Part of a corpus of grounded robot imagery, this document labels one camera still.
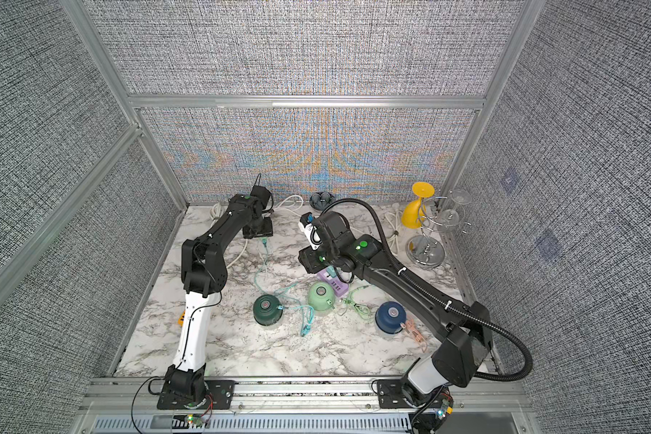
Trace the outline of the dark green meat grinder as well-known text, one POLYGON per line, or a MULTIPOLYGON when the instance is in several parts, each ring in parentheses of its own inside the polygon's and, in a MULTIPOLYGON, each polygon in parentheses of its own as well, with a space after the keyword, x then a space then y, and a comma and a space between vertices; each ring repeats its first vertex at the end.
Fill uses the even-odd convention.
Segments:
POLYGON ((273 327, 282 319, 283 306, 277 297, 263 294, 254 301, 252 312, 257 324, 262 327, 273 327))

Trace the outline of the navy blue meat grinder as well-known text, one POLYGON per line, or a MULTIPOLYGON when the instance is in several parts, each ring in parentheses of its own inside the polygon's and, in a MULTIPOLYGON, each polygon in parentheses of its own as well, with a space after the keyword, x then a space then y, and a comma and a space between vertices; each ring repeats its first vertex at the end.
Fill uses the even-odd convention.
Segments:
POLYGON ((374 322, 383 336, 400 334, 407 321, 405 308, 398 302, 387 301, 376 309, 374 322))

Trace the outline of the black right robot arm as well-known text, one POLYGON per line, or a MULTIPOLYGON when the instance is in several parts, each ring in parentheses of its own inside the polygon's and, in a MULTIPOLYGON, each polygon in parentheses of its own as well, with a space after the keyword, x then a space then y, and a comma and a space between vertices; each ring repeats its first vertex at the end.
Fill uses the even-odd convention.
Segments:
POLYGON ((526 344, 493 323, 488 309, 481 303, 467 305, 452 298, 407 268, 392 253, 374 208, 363 200, 351 202, 363 206, 371 215, 378 235, 355 236, 347 218, 336 212, 336 206, 343 204, 337 200, 320 215, 300 216, 299 227, 309 247, 298 253, 298 260, 309 274, 332 266, 382 289, 421 320, 439 341, 433 353, 415 362, 403 374, 401 393, 408 403, 421 408, 436 400, 449 386, 465 388, 474 378, 511 383, 531 374, 533 356, 526 344), (493 348, 495 335, 506 338, 523 355, 523 366, 517 372, 480 372, 480 365, 493 348))

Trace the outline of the light green meat grinder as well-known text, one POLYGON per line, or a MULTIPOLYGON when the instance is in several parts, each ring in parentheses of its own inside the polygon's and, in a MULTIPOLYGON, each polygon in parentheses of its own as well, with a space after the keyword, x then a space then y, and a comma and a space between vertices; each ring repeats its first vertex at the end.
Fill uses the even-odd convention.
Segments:
POLYGON ((335 291, 327 282, 316 282, 309 288, 307 303, 317 316, 328 315, 336 308, 335 291))

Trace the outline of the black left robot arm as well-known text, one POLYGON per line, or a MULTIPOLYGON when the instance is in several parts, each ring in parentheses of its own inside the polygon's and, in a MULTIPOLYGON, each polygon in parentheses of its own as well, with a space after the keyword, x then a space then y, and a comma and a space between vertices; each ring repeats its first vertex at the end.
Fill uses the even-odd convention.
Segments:
POLYGON ((226 210, 208 231, 183 243, 184 323, 173 363, 164 376, 159 410, 196 409, 210 404, 204 381, 206 339, 211 309, 222 302, 222 290, 229 278, 224 253, 239 233, 245 240, 271 237, 272 222, 266 213, 272 205, 271 191, 255 184, 247 195, 237 193, 230 198, 226 210))

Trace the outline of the purple power strip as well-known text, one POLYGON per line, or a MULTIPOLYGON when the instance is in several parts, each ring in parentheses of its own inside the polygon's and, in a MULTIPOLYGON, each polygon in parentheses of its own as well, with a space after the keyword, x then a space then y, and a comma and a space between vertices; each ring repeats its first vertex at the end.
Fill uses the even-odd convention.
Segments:
POLYGON ((343 296, 345 296, 345 294, 349 291, 349 285, 343 282, 343 280, 340 280, 338 276, 335 278, 331 277, 327 273, 327 269, 323 269, 323 271, 320 271, 316 276, 318 276, 321 281, 327 283, 333 289, 337 298, 343 298, 343 296))

